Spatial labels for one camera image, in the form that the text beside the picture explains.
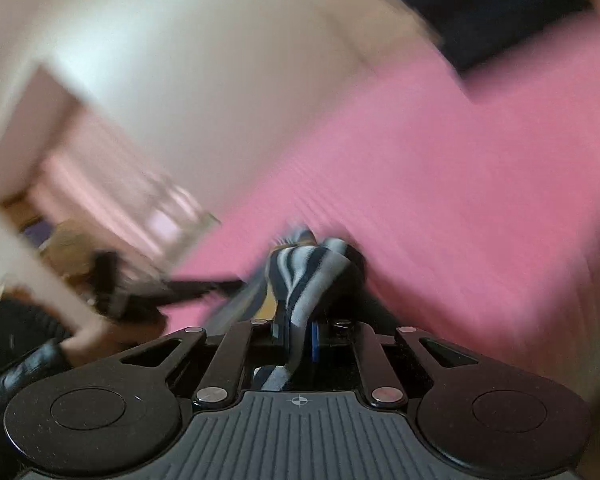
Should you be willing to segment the navy teal striped shirt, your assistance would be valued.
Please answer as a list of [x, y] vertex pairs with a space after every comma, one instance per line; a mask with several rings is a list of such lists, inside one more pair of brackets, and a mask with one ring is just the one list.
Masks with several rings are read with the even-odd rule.
[[240, 321], [263, 318], [273, 323], [273, 338], [287, 352], [283, 365], [262, 365], [252, 385], [261, 391], [283, 391], [302, 361], [313, 353], [314, 316], [335, 311], [341, 300], [350, 309], [366, 281], [366, 259], [341, 237], [318, 240], [300, 228], [272, 248], [238, 292], [216, 308], [210, 332], [222, 334]]

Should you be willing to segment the pink ribbed bed blanket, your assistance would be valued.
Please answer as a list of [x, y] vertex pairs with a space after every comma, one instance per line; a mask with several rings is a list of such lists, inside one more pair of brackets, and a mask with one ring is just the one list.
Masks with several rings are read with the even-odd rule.
[[359, 79], [178, 275], [345, 236], [401, 321], [600, 394], [600, 0], [467, 79], [426, 42]]

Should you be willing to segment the pink curtain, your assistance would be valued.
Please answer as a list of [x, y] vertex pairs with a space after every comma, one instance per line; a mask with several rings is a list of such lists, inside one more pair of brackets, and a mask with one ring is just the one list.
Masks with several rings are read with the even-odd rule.
[[113, 122], [45, 66], [27, 80], [0, 136], [0, 203], [24, 197], [55, 226], [172, 266], [215, 218]]

